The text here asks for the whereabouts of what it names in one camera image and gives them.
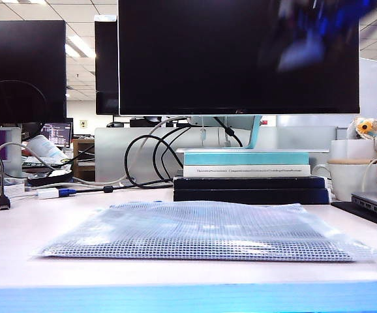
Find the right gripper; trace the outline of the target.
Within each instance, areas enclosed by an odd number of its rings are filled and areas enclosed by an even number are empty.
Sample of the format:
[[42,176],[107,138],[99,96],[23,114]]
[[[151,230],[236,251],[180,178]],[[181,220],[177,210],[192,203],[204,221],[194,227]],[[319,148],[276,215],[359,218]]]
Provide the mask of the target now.
[[314,29],[303,33],[287,31],[281,36],[282,49],[277,65],[278,72],[287,72],[323,61],[324,39]]

